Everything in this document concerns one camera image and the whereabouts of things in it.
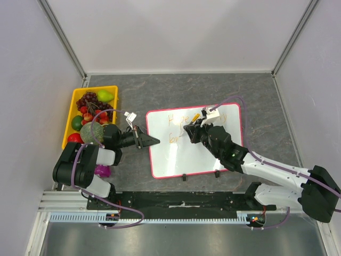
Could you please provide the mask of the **yellow capped marker pen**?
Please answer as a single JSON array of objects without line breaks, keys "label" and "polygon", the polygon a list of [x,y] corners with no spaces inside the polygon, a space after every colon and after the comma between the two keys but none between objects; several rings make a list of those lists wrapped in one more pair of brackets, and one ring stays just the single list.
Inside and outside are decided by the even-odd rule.
[{"label": "yellow capped marker pen", "polygon": [[[195,121],[200,117],[200,114],[195,114],[193,119],[188,125],[192,125],[195,123]],[[181,137],[185,133],[185,128],[183,128],[182,132],[180,133],[179,137]]]}]

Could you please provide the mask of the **pink framed whiteboard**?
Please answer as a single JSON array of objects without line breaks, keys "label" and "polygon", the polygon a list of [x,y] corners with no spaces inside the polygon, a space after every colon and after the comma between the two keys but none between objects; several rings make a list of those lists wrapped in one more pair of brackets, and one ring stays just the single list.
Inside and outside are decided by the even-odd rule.
[{"label": "pink framed whiteboard", "polygon": [[151,174],[155,179],[226,171],[201,143],[192,144],[183,126],[204,106],[152,110],[146,114],[148,135],[160,140],[149,148]]}]

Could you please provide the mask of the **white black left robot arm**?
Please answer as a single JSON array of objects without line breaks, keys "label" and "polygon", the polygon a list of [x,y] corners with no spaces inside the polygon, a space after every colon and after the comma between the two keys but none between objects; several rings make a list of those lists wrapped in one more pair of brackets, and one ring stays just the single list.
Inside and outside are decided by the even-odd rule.
[{"label": "white black left robot arm", "polygon": [[122,157],[122,148],[136,146],[138,149],[154,146],[160,140],[145,134],[138,126],[122,132],[118,126],[109,124],[103,129],[104,148],[93,142],[81,144],[69,142],[53,169],[53,180],[59,184],[80,188],[99,197],[98,203],[106,210],[117,204],[113,184],[95,174],[98,165],[116,166]]}]

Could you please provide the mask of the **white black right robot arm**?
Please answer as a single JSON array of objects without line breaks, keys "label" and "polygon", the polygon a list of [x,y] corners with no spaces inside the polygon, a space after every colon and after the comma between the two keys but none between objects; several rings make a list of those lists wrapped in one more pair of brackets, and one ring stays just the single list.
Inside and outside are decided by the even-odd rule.
[{"label": "white black right robot arm", "polygon": [[276,184],[272,187],[252,183],[243,200],[248,209],[269,205],[297,208],[324,223],[329,223],[337,212],[340,188],[324,167],[306,169],[257,156],[234,143],[224,127],[204,124],[203,119],[184,126],[184,131],[191,143],[201,143],[225,169]]}]

